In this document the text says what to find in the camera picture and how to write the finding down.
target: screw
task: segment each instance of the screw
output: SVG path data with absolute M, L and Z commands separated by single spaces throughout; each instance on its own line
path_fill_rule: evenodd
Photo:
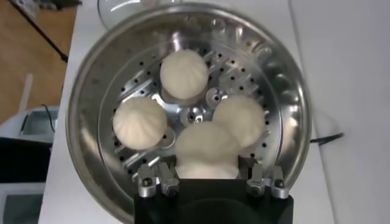
M 284 187 L 285 184 L 282 179 L 276 179 L 275 180 L 275 187 Z
M 148 186 L 152 185 L 152 183 L 153 183 L 153 181 L 152 181 L 152 179 L 150 177 L 144 178 L 142 180 L 142 185 L 144 187 L 148 187 Z
M 258 191 L 256 188 L 254 188 L 254 187 L 252 187 L 252 188 L 250 189 L 249 194 L 250 194 L 252 197 L 255 197 L 255 198 L 260 197 L 259 191 Z
M 177 194 L 177 191 L 175 191 L 174 189 L 168 189 L 166 192 L 166 196 L 169 198 L 175 197 L 176 194 Z

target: wooden surface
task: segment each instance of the wooden surface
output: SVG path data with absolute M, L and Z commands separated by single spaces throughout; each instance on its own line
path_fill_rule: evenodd
M 69 54 L 76 8 L 40 10 L 34 19 Z M 0 124 L 19 110 L 26 75 L 33 75 L 27 108 L 58 105 L 66 63 L 5 0 L 0 0 Z

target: perforated steamer tray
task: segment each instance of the perforated steamer tray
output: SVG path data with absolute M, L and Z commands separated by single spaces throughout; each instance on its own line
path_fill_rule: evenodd
M 205 94 L 178 105 L 162 94 L 161 61 L 179 49 L 197 51 L 209 67 Z M 83 61 L 73 86 L 67 137 L 86 188 L 106 209 L 131 222 L 133 179 L 142 163 L 172 155 L 176 136 L 192 122 L 211 120 L 227 95 L 256 99 L 269 134 L 245 152 L 265 168 L 282 166 L 286 184 L 297 178 L 310 138 L 310 107 L 299 69 L 285 48 L 261 26 L 214 5 L 179 4 L 135 15 L 109 31 Z M 112 130 L 118 105 L 130 97 L 155 99 L 170 128 L 156 149 L 125 148 Z

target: white steamed bun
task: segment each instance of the white steamed bun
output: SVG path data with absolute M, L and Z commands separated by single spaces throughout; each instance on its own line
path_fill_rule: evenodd
M 185 100 L 199 95 L 206 88 L 208 69 L 198 53 L 179 50 L 163 60 L 160 78 L 172 97 Z
M 115 135 L 126 147 L 142 150 L 155 146 L 167 128 L 164 109 L 148 97 L 129 98 L 116 110 Z
M 176 173 L 183 179 L 235 179 L 237 165 L 209 165 L 204 163 L 176 167 Z
M 266 131 L 264 111 L 246 96 L 230 96 L 215 109 L 213 122 L 225 127 L 242 148 L 254 144 Z
M 231 179 L 238 173 L 239 145 L 224 128 L 212 122 L 190 125 L 175 145 L 180 178 Z

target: metal bracket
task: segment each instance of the metal bracket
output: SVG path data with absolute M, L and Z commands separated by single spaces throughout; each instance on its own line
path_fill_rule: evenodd
M 256 163 L 252 168 L 252 178 L 246 181 L 246 191 L 253 197 L 264 195 L 266 185 L 263 181 L 263 167 Z
M 274 167 L 274 172 L 271 181 L 271 195 L 274 198 L 286 199 L 289 195 L 289 189 L 285 187 L 283 180 L 283 171 L 280 166 Z
M 161 192 L 167 197 L 174 197 L 179 192 L 179 180 L 174 178 L 166 163 L 159 163 Z
M 147 164 L 142 164 L 138 169 L 138 195 L 143 198 L 151 198 L 156 194 L 156 177 Z

